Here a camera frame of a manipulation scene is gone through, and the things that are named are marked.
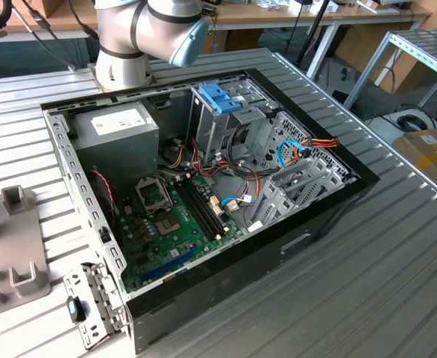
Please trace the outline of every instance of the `gray plastic holder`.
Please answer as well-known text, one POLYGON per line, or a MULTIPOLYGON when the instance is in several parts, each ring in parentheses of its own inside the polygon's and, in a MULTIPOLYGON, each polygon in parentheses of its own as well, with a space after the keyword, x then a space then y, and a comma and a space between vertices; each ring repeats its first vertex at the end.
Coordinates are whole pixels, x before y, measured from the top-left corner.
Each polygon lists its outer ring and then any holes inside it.
POLYGON ((34 193, 10 186, 0 194, 0 312, 51 290, 34 193))

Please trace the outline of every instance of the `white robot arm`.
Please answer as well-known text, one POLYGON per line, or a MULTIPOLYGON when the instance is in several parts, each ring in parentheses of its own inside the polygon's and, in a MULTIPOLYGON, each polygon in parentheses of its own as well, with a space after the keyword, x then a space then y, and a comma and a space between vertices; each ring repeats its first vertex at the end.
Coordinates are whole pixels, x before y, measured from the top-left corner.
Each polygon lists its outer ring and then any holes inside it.
POLYGON ((207 39, 200 0, 96 0, 101 50, 95 75, 105 90, 151 80, 147 54, 190 65, 207 39))

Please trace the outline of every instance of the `metal shelf frame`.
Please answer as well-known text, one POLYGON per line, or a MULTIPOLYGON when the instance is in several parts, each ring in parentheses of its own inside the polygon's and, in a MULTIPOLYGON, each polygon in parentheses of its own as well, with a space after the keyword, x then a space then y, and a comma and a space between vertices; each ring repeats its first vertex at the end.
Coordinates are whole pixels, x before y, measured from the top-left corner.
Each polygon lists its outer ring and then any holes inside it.
MULTIPOLYGON (((388 32, 383 41, 380 43, 373 57, 370 59, 365 70, 362 72, 361 77, 356 82, 353 90, 346 99, 344 107, 349 109, 358 98, 358 95, 364 89, 366 81, 369 79, 373 71, 380 65, 384 54, 391 45, 397 47, 396 52, 391 56, 388 63, 384 66, 388 69, 394 67, 395 62, 399 58, 402 51, 413 56, 416 60, 419 60, 430 69, 437 72, 437 31, 428 30, 414 30, 414 31, 396 31, 388 32)), ((384 69, 375 84, 379 86, 384 77, 389 73, 388 69, 384 69)), ((420 106, 422 107, 429 98, 437 91, 436 85, 424 96, 420 106)))

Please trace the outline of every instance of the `metal rack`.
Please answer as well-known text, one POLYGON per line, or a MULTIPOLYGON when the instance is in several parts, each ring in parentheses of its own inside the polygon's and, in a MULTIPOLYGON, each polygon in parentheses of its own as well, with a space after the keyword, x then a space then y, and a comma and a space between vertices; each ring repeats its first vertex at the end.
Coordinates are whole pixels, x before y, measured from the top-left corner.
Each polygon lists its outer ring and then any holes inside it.
MULTIPOLYGON (((380 176, 332 232, 262 280, 160 340, 146 357, 437 357, 437 187, 279 54, 154 61, 159 82, 258 68, 380 176)), ((37 194, 51 280, 0 314, 0 357, 132 357, 115 336, 87 353, 62 277, 97 260, 58 169, 39 103, 97 93, 88 71, 0 80, 0 187, 37 194)))
MULTIPOLYGON (((358 98, 358 95, 366 85, 366 81, 369 79, 376 66, 380 64, 380 61, 390 45, 397 46, 398 50, 391 56, 389 62, 386 64, 386 67, 392 68, 402 51, 405 51, 413 56, 416 60, 421 61, 424 65, 437 72, 437 31, 415 30, 388 32, 384 36, 383 41, 374 53, 373 57, 370 59, 365 70, 362 72, 361 77, 357 81, 350 95, 346 99, 346 102, 344 103, 345 108, 349 109, 353 105, 355 100, 358 98)), ((389 71, 387 69, 384 69, 375 84, 379 86, 388 72, 389 71)), ((424 96, 420 103, 420 107, 426 104, 429 98, 436 91, 437 83, 424 96)))

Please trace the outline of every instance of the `white label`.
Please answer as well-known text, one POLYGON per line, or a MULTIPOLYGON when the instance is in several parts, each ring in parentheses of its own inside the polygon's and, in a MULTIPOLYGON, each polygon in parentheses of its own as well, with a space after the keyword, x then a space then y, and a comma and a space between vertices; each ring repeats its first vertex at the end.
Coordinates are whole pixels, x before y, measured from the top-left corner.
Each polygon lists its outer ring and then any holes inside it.
POLYGON ((262 222, 260 220, 255 221, 249 228, 249 232, 254 232, 255 230, 260 229, 263 226, 262 222))
POLYGON ((433 136, 421 136, 422 140, 425 141, 427 144, 437 144, 437 139, 433 136))
POLYGON ((91 121, 99 136, 122 131, 145 124, 145 120, 135 109, 94 117, 91 121))
POLYGON ((235 97, 232 97, 232 99, 235 102, 240 102, 240 101, 244 101, 245 100, 245 98, 243 98, 241 95, 236 95, 235 97))

